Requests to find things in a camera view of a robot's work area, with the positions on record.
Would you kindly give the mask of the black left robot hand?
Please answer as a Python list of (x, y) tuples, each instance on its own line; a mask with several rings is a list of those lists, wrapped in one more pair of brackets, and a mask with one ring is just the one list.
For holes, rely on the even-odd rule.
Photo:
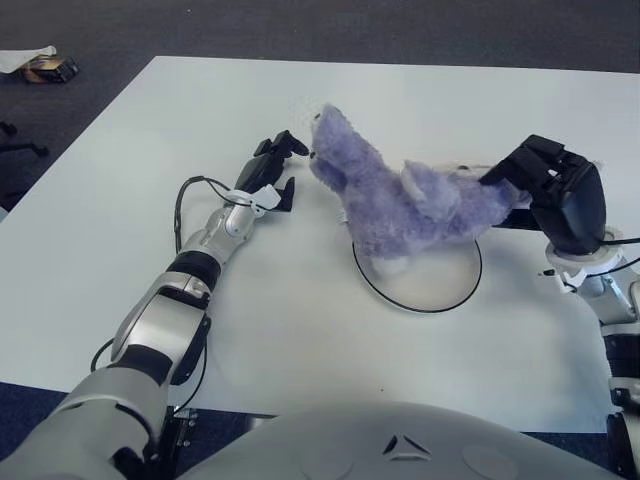
[(290, 212), (295, 194), (295, 178), (289, 178), (282, 189), (275, 187), (284, 172), (285, 160), (293, 155), (308, 156), (309, 149), (288, 130), (265, 139), (241, 171), (235, 191), (247, 194), (255, 212)]

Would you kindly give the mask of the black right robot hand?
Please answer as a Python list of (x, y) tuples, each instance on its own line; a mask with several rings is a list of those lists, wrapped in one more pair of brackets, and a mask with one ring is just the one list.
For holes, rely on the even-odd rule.
[(483, 185), (507, 181), (530, 196), (500, 228), (541, 231), (558, 250), (589, 255), (605, 236), (606, 201), (596, 165), (556, 141), (529, 136), (480, 178)]

